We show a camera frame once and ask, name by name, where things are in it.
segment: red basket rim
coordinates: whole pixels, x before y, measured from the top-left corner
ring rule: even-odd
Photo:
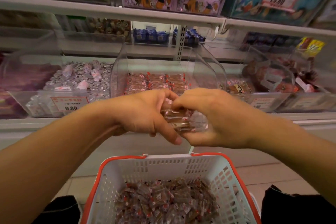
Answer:
[[[231,159],[226,156],[225,154],[223,153],[220,153],[220,152],[204,152],[204,153],[192,153],[191,156],[193,157],[198,157],[198,156],[204,156],[204,155],[218,155],[218,156],[222,156],[224,157],[230,164],[231,168],[232,168],[232,171],[234,173],[234,175],[236,176],[238,182],[239,182],[239,185],[241,186],[245,196],[246,196],[246,199],[250,205],[250,208],[252,210],[252,213],[253,213],[253,216],[257,222],[257,224],[261,224],[261,219],[260,219],[260,216],[259,216],[259,213],[258,213],[258,210],[256,208],[256,206],[254,205],[254,202],[251,198],[251,195],[248,191],[248,189],[246,188],[246,185],[244,184],[243,180],[240,178],[235,166],[233,165],[233,162],[231,161]],[[100,178],[102,176],[102,172],[103,172],[103,168],[106,166],[106,164],[110,161],[113,161],[113,160],[120,160],[120,159],[128,159],[128,158],[137,158],[137,159],[144,159],[146,158],[146,155],[144,156],[119,156],[119,157],[111,157],[111,158],[107,158],[103,161],[103,163],[100,165],[99,167],[99,170],[98,170],[98,174],[96,176],[96,180],[94,182],[94,185],[92,187],[92,190],[89,194],[89,197],[87,198],[87,201],[86,201],[86,204],[85,204],[85,208],[84,208],[84,212],[83,212],[83,216],[82,216],[82,220],[81,220],[81,224],[87,224],[87,220],[89,218],[89,214],[90,214],[90,209],[91,209],[91,206],[92,206],[92,202],[93,202],[93,198],[95,197],[95,194],[97,192],[97,188],[98,188],[98,185],[99,185],[99,181],[100,181]]]

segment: white shelf edge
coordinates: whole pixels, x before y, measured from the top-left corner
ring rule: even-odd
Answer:
[[[336,112],[270,113],[270,115],[287,118],[300,125],[336,124]],[[59,118],[26,118],[0,120],[0,131],[43,128],[58,119]]]
[[[293,35],[293,36],[307,36],[307,37],[322,37],[322,38],[335,38],[336,31],[309,28],[309,27],[296,27],[289,25],[281,25],[274,23],[247,21],[238,19],[226,19],[222,32],[227,29],[240,29],[245,31],[254,31],[261,33]]]
[[[0,0],[0,9],[216,28],[225,18],[59,0]]]

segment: white shopping basket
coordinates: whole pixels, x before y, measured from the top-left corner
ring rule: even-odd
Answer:
[[[81,224],[115,223],[114,203],[126,182],[203,178],[217,198],[216,223],[261,224],[253,200],[232,161],[222,153],[120,156],[106,159],[85,205]]]

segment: fingernail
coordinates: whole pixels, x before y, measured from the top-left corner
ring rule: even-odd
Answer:
[[[174,142],[174,144],[176,145],[180,145],[182,143],[182,138],[180,136],[178,136]]]

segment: hand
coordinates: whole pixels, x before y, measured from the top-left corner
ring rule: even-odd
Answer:
[[[168,89],[149,90],[99,102],[103,104],[105,112],[107,110],[113,112],[113,123],[120,124],[120,127],[113,132],[114,136],[120,136],[128,131],[146,133],[152,137],[160,133],[167,141],[180,145],[181,137],[160,114],[161,108],[170,108],[165,101],[166,98],[175,100],[178,95]]]
[[[175,99],[172,108],[189,108],[204,114],[212,128],[206,132],[183,133],[192,146],[250,148],[263,133],[270,115],[251,107],[222,90],[197,88]]]

